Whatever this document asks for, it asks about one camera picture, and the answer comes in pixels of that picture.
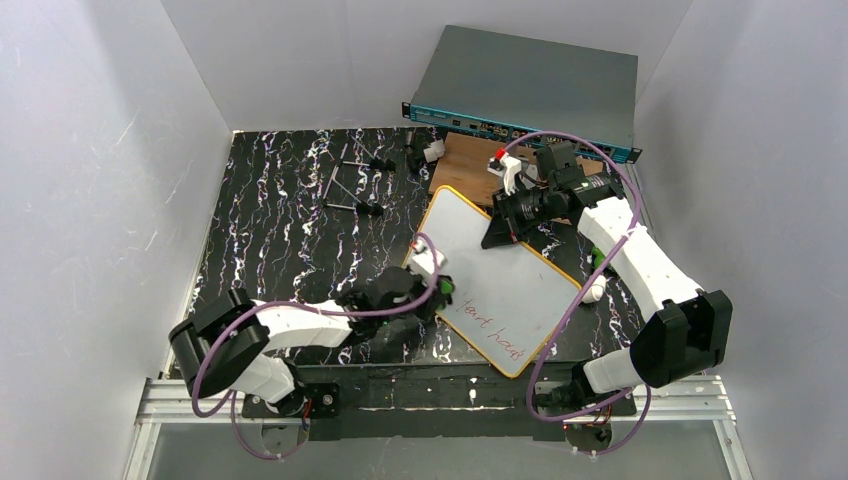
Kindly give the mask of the green black whiteboard eraser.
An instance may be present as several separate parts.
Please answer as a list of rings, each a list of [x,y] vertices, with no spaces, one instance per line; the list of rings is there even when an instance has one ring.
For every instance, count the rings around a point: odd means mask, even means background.
[[[436,305],[438,310],[444,310],[447,306],[453,303],[453,293],[455,292],[455,284],[448,276],[441,276],[438,280],[438,294],[436,295]]]

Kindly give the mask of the yellow framed whiteboard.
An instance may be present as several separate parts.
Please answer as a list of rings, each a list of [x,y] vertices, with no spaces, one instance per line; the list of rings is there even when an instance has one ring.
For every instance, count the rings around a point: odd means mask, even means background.
[[[455,285],[439,318],[508,378],[550,339],[582,285],[525,243],[483,249],[490,217],[454,188],[434,192],[418,227]]]

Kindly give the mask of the white pvc elbow near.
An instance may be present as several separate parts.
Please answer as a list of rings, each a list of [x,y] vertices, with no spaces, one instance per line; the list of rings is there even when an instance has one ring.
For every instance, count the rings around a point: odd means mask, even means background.
[[[581,302],[583,304],[592,304],[600,301],[606,291],[607,278],[604,275],[599,275],[584,294]]]

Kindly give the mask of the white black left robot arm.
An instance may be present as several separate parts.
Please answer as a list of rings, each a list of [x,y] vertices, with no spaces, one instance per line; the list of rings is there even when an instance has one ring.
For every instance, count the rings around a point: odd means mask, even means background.
[[[168,341],[189,394],[207,398],[235,390],[280,416],[305,416],[327,391],[305,383],[293,362],[274,351],[354,346],[395,319],[432,319],[451,304],[456,285],[441,275],[429,292],[429,278],[409,267],[388,267],[374,280],[305,309],[268,307],[234,288],[175,326]]]

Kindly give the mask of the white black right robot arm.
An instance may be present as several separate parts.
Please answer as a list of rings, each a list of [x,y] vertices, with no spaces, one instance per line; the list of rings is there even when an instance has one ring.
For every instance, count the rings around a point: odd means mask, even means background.
[[[732,303],[705,291],[634,222],[623,188],[607,173],[588,175],[571,145],[535,151],[538,181],[523,186],[523,161],[499,150],[489,161],[503,186],[492,195],[484,249],[514,244],[540,223],[566,218],[609,261],[636,300],[646,324],[631,344],[574,366],[568,383],[534,393],[534,406],[576,411],[640,384],[664,387],[722,363]]]

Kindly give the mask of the white pvc elbow far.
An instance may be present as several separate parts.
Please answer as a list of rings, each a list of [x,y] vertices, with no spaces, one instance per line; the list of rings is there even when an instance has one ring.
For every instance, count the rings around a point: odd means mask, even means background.
[[[445,151],[443,140],[433,141],[422,150],[423,159],[426,163],[435,163],[445,154]]]

